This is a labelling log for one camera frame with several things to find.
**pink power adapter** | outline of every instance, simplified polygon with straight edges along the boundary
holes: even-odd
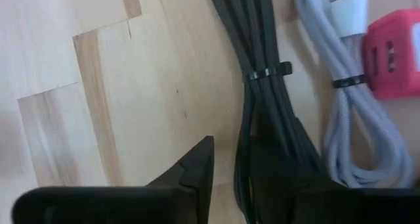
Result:
[[[420,9],[394,11],[371,24],[363,57],[376,98],[420,96]]]

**black clip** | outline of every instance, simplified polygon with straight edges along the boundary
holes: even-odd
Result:
[[[292,69],[291,62],[281,62],[276,67],[266,68],[265,70],[259,70],[256,72],[245,74],[243,78],[256,80],[256,79],[262,79],[268,76],[275,76],[275,75],[287,76],[289,74],[292,74],[292,72],[293,72],[293,69]]]
[[[333,86],[335,89],[340,89],[344,87],[350,87],[353,85],[358,85],[361,83],[366,83],[366,76],[364,74],[359,76],[353,76],[346,79],[339,79],[333,81]]]

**gray cable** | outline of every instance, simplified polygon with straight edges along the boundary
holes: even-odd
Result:
[[[303,26],[327,62],[333,80],[363,74],[362,36],[340,39],[316,0],[295,0],[295,4]],[[377,187],[381,181],[394,181],[394,187],[410,186],[413,162],[406,142],[366,84],[338,89],[334,103],[324,141],[331,178],[352,188]],[[373,141],[375,170],[364,170],[352,163],[352,108],[360,115]]]

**black cable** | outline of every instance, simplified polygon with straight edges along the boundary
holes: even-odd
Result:
[[[250,182],[251,125],[256,111],[264,123],[257,136],[274,139],[281,148],[279,159],[296,161],[301,169],[325,173],[326,169],[305,129],[296,118],[283,75],[250,79],[253,72],[278,66],[278,46],[272,0],[213,0],[238,56],[243,74],[244,104],[236,152],[234,192],[247,223],[256,223]]]

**light wood panel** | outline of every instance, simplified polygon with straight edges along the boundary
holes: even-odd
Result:
[[[79,82],[72,36],[139,16],[139,0],[1,0],[1,64],[17,98]]]
[[[236,204],[232,183],[213,187],[209,224],[245,224],[245,218]]]
[[[91,111],[102,165],[110,184],[122,185],[121,168],[104,91],[97,31],[93,30],[74,37],[74,47],[85,86],[87,104]]]
[[[143,15],[99,29],[97,47],[96,37],[75,38],[88,103],[108,107],[123,182],[146,184],[207,134],[216,135],[215,182],[231,181],[242,84],[210,0],[140,2]],[[99,60],[80,51],[96,48]]]
[[[142,14],[139,0],[123,0],[123,2],[128,18],[134,18]]]
[[[82,84],[18,102],[39,186],[107,184]]]

